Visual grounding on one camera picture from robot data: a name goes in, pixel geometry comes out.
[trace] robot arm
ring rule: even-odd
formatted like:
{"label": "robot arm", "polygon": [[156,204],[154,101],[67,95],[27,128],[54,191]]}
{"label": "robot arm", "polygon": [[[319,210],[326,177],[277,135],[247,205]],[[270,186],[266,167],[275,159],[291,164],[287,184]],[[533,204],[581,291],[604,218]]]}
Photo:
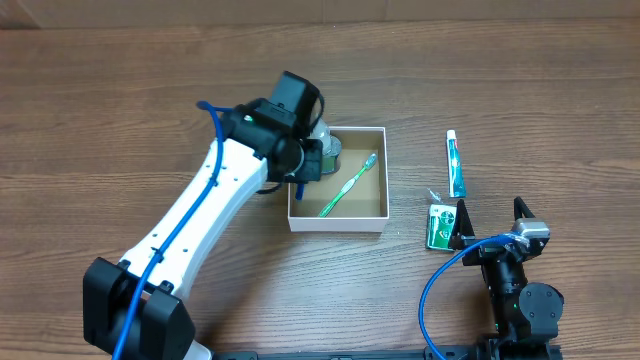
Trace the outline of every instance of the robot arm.
{"label": "robot arm", "polygon": [[[314,113],[316,102],[321,107]],[[211,188],[156,264],[143,299],[134,299],[143,272],[168,235],[210,185],[218,140],[200,170],[165,217],[117,265],[97,258],[83,279],[84,338],[113,353],[130,321],[122,360],[209,360],[193,341],[195,327],[184,306],[204,260],[238,209],[265,181],[320,180],[322,143],[309,139],[324,100],[307,80],[285,72],[269,100],[257,99],[225,113],[222,167]],[[137,304],[135,317],[127,315]]]}

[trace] wooden table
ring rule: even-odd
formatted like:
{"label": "wooden table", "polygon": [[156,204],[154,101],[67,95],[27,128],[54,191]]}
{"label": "wooden table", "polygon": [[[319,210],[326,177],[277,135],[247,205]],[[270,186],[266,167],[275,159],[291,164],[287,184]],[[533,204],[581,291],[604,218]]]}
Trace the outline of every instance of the wooden table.
{"label": "wooden table", "polygon": [[[418,298],[450,257],[424,248],[456,129],[478,236],[522,196],[552,240],[525,265],[566,298],[567,359],[640,351],[640,22],[468,21],[0,33],[0,358],[104,359],[82,339],[82,276],[153,226],[213,138],[194,103],[318,85],[333,125],[386,126],[382,235],[292,234],[286,192],[254,196],[188,309],[216,350],[419,349]],[[478,268],[435,286],[427,327],[493,326]]]}

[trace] green toothbrush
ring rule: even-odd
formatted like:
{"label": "green toothbrush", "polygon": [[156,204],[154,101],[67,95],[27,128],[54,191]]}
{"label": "green toothbrush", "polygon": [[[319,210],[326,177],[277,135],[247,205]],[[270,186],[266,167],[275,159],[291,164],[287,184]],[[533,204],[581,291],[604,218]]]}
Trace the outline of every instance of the green toothbrush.
{"label": "green toothbrush", "polygon": [[322,211],[318,216],[327,217],[327,215],[329,215],[333,207],[336,206],[338,201],[340,201],[340,199],[342,199],[342,197],[347,192],[349,192],[349,190],[351,190],[351,188],[353,187],[353,185],[355,185],[356,181],[358,181],[360,176],[362,176],[362,174],[364,174],[365,171],[371,169],[373,165],[376,164],[377,159],[378,159],[378,156],[376,154],[369,155],[369,158],[367,159],[367,161],[364,162],[364,166],[362,167],[362,169],[360,169],[360,171],[356,174],[356,176],[352,177],[351,180],[347,181],[347,183],[344,184],[344,186],[342,187],[338,195],[335,198],[333,198],[333,200],[331,200],[331,202],[327,204],[327,206],[325,206],[324,209],[322,209]]}

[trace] open box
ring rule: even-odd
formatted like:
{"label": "open box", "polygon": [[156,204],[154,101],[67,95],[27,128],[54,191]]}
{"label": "open box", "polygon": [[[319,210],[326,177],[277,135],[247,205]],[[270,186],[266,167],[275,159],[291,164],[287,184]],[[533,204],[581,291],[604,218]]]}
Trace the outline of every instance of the open box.
{"label": "open box", "polygon": [[[319,182],[306,184],[301,201],[292,195],[295,194],[295,185],[289,184],[291,231],[382,232],[389,220],[385,129],[350,126],[332,126],[329,129],[331,135],[342,142],[342,152],[338,157],[340,169],[335,174],[323,175]],[[372,153],[378,156],[375,166],[362,174],[327,217],[318,217]]]}

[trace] toothpaste tube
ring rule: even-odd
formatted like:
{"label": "toothpaste tube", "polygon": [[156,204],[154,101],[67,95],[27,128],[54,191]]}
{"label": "toothpaste tube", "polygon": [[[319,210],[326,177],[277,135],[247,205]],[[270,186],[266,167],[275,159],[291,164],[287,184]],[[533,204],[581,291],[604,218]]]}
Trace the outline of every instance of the toothpaste tube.
{"label": "toothpaste tube", "polygon": [[462,163],[460,162],[455,130],[447,130],[447,157],[449,162],[449,197],[465,197],[467,189],[464,187]]}

